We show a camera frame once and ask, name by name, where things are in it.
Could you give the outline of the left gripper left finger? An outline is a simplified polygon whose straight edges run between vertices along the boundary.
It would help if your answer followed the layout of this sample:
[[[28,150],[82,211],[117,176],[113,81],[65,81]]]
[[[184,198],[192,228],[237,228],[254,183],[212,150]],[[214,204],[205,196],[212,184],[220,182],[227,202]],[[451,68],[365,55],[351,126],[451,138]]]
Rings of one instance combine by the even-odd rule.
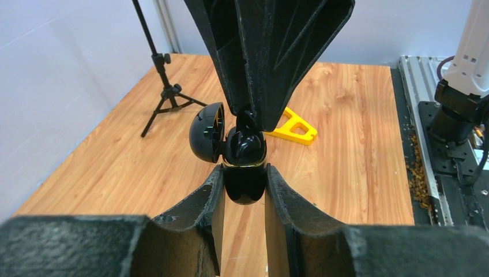
[[[175,206],[146,215],[16,216],[1,225],[2,276],[218,276],[223,167]]]

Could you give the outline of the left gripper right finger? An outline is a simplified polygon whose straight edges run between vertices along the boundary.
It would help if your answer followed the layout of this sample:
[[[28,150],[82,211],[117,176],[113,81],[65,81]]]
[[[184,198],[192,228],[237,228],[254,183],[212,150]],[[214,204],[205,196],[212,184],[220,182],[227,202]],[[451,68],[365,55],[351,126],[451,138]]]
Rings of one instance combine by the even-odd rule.
[[[487,276],[488,232],[478,227],[345,224],[266,168],[270,276]]]

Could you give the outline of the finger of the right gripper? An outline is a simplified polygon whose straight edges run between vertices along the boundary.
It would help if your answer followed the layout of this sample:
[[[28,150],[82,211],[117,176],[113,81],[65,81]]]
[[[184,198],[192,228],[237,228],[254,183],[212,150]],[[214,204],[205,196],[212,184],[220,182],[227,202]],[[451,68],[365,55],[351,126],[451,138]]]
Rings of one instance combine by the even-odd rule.
[[[250,103],[234,1],[185,2],[211,56],[228,107],[238,115]]]
[[[248,108],[270,132],[298,84],[350,19],[355,1],[235,1]]]

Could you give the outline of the black earbud charging case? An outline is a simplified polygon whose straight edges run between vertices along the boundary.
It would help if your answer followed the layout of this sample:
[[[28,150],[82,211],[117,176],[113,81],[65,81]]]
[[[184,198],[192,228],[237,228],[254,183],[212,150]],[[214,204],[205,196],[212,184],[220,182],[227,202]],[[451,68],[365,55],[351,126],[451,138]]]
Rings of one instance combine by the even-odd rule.
[[[267,146],[263,132],[246,106],[236,116],[236,126],[224,134],[222,102],[203,107],[189,130],[192,152],[206,162],[223,158],[224,186],[228,197],[240,205],[257,202],[266,186]]]

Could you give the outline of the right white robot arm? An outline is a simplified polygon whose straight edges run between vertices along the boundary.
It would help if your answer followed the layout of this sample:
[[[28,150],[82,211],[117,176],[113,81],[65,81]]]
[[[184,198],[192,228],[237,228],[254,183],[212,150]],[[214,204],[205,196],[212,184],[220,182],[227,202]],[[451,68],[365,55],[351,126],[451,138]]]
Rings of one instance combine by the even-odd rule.
[[[275,129],[295,88],[352,15],[354,1],[187,1],[233,115]],[[488,2],[473,1],[457,54],[438,84],[432,131],[464,141],[487,120]]]

